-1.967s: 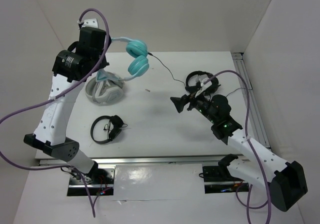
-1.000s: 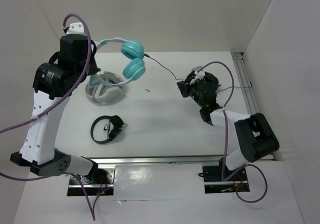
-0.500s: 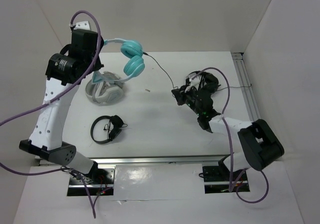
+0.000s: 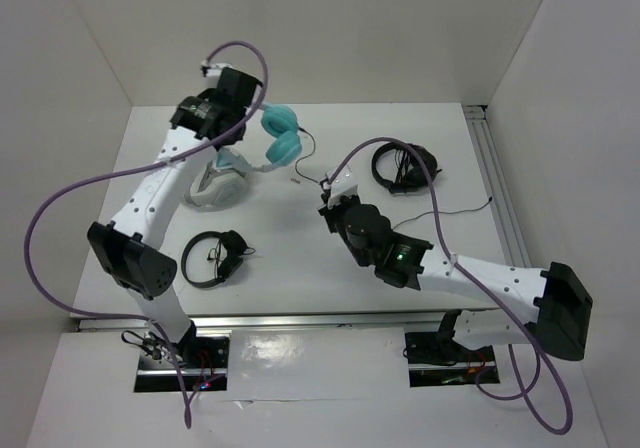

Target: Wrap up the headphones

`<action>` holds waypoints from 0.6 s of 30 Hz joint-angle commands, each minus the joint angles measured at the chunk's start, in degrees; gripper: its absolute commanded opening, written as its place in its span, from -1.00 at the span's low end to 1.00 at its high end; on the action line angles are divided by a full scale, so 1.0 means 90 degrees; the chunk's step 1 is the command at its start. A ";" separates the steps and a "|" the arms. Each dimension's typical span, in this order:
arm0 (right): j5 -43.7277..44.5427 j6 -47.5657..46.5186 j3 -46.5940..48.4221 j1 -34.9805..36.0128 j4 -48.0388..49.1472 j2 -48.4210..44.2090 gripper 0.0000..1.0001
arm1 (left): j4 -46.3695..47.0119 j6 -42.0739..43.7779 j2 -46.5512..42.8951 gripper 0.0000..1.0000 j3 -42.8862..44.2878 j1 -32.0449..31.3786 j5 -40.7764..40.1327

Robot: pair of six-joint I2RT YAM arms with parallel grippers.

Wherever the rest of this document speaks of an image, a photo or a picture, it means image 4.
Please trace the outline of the teal cat-ear headphones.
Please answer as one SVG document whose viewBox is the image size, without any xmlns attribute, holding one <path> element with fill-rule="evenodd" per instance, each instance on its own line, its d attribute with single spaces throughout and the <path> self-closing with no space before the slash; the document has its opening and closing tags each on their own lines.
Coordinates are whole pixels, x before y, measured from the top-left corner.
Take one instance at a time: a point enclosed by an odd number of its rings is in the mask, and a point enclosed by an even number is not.
<svg viewBox="0 0 640 448">
<path fill-rule="evenodd" d="M 267 173 L 291 164 L 301 154 L 302 145 L 298 134 L 300 125 L 294 111 L 285 105 L 270 103 L 263 103 L 260 110 L 261 126 L 274 138 L 265 153 L 268 163 L 253 166 L 239 152 L 221 148 L 213 164 L 216 171 L 235 170 L 242 175 Z"/>
</svg>

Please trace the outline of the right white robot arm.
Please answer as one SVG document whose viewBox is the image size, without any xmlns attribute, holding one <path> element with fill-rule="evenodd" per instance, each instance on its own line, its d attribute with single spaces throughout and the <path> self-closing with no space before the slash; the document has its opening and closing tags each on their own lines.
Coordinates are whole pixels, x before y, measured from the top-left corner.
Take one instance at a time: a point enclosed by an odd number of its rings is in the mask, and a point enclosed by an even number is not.
<svg viewBox="0 0 640 448">
<path fill-rule="evenodd" d="M 356 195 L 325 194 L 322 200 L 319 213 L 330 232 L 340 235 L 359 266 L 373 268 L 384 283 L 495 303 L 493 309 L 446 312 L 436 337 L 444 358 L 534 339 L 550 356 L 583 360 L 593 299 L 570 266 L 517 268 L 446 255 L 438 245 L 394 231 L 376 206 Z"/>
</svg>

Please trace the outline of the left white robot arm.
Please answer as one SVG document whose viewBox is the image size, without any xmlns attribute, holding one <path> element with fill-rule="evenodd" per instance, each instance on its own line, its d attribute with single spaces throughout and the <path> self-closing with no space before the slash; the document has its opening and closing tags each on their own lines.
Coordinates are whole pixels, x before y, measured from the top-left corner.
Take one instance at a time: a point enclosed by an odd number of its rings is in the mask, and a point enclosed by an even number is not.
<svg viewBox="0 0 640 448">
<path fill-rule="evenodd" d="M 173 288 L 177 262 L 160 248 L 195 177 L 219 147 L 243 137 L 247 109 L 261 85 L 257 78 L 225 67 L 215 87 L 180 102 L 156 159 L 160 167 L 142 179 L 109 223 L 95 222 L 87 233 L 103 270 L 144 316 L 158 323 L 158 337 L 166 337 L 161 353 L 176 367 L 193 362 L 200 344 Z"/>
</svg>

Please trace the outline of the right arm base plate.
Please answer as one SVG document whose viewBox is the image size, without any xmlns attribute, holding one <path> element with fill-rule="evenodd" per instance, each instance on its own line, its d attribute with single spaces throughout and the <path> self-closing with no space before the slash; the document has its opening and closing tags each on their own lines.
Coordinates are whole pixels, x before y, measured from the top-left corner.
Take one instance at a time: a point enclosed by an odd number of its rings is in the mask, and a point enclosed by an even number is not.
<svg viewBox="0 0 640 448">
<path fill-rule="evenodd" d="M 477 376 L 481 384 L 500 383 L 492 347 L 470 351 L 441 343 L 435 332 L 406 332 L 403 356 L 412 388 L 473 385 Z"/>
</svg>

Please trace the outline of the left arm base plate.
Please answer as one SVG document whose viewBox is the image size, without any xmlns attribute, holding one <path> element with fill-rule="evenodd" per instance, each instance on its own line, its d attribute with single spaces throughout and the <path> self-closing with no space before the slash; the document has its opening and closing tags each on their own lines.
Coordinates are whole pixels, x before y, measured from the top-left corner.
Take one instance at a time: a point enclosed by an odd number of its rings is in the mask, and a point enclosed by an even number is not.
<svg viewBox="0 0 640 448">
<path fill-rule="evenodd" d="M 169 350 L 151 335 L 142 338 L 132 331 L 122 333 L 121 339 L 139 350 L 135 393 L 179 392 L 180 386 Z M 230 336 L 214 333 L 205 336 L 204 347 L 182 357 L 177 355 L 185 387 L 189 393 L 226 391 Z"/>
</svg>

